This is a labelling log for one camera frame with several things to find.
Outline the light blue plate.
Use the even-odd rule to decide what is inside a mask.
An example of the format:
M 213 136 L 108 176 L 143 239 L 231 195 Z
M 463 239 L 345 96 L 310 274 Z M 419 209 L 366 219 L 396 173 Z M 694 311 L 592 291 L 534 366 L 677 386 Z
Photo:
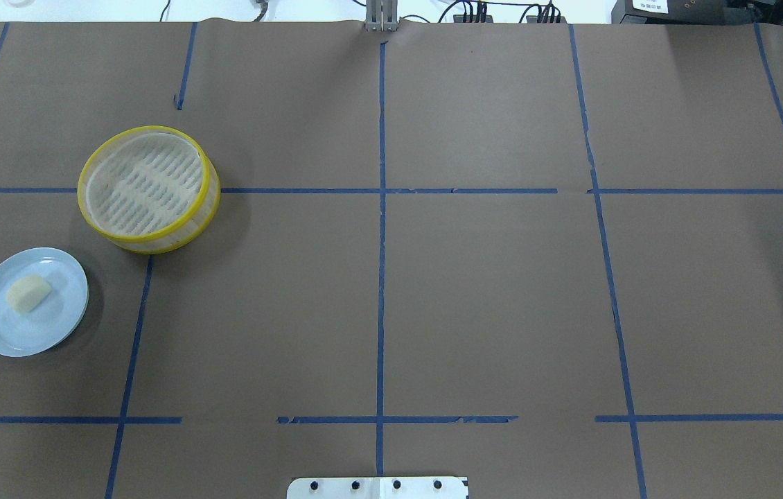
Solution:
M 38 274 L 52 286 L 49 296 L 27 315 L 6 303 L 5 293 L 21 276 Z M 71 335 L 89 304 L 83 266 L 55 247 L 25 249 L 0 264 L 0 355 L 12 358 L 49 350 Z

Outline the black device with label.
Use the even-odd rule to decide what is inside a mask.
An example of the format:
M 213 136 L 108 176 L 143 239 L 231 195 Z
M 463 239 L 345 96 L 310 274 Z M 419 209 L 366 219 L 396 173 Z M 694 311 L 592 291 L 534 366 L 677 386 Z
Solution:
M 610 22 L 636 25 L 783 24 L 783 1 L 617 1 Z

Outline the white metal mounting plate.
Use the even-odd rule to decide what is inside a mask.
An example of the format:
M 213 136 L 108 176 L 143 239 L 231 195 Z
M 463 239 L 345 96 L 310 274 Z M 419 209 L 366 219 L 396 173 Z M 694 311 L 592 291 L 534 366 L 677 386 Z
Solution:
M 455 476 L 299 478 L 287 498 L 468 498 L 468 479 Z

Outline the white folded bun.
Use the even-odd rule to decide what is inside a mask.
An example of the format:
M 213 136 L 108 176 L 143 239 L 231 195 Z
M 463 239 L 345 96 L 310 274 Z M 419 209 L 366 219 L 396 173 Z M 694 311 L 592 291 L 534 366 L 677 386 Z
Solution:
M 38 274 L 21 276 L 5 293 L 6 303 L 18 315 L 27 315 L 37 308 L 52 292 L 52 286 Z

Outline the yellow rimmed bamboo steamer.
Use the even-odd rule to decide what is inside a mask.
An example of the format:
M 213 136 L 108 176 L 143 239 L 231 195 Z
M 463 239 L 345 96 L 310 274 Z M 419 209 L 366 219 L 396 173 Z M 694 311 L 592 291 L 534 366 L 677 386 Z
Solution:
M 85 222 L 137 254 L 173 252 L 192 243 L 218 210 L 218 173 L 201 145 L 180 130 L 149 125 L 107 140 L 79 175 Z

